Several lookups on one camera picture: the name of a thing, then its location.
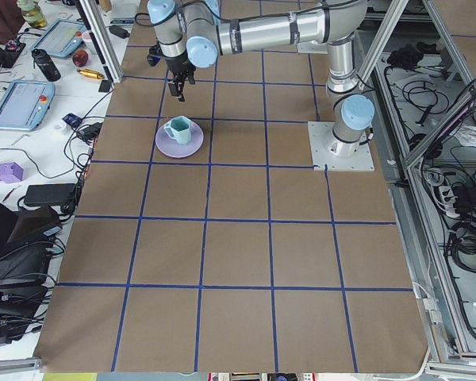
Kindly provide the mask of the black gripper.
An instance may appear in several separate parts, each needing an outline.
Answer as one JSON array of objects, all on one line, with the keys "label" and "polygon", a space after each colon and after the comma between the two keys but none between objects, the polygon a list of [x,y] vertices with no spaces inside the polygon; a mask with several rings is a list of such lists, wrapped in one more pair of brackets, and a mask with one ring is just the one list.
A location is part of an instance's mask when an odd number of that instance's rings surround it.
[{"label": "black gripper", "polygon": [[188,79],[190,84],[195,84],[195,66],[190,62],[186,53],[176,57],[167,57],[166,62],[168,70],[173,75],[173,79],[168,82],[169,91],[172,97],[181,102],[182,82]]}]

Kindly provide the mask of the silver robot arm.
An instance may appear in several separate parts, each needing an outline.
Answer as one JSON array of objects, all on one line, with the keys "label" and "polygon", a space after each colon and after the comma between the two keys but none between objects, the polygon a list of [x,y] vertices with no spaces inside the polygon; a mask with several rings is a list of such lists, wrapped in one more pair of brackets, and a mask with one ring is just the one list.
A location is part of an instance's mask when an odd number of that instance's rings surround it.
[{"label": "silver robot arm", "polygon": [[212,67],[218,56],[305,42],[326,45],[327,93],[336,121],[323,143],[338,158],[357,153],[374,116],[372,103],[356,92],[353,51],[367,2],[322,1],[310,9],[233,19],[222,18],[215,1],[150,1],[147,11],[156,35],[147,62],[154,67],[165,60],[171,95],[180,102],[185,83],[194,83],[195,71]]}]

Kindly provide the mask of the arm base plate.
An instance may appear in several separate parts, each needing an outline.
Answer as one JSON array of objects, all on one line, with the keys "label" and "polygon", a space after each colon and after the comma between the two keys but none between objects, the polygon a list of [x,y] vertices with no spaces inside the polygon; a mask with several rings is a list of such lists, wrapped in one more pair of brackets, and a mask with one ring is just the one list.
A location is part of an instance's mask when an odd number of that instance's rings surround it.
[{"label": "arm base plate", "polygon": [[367,135],[355,143],[334,137],[332,121],[309,121],[308,133],[314,171],[374,171]]}]

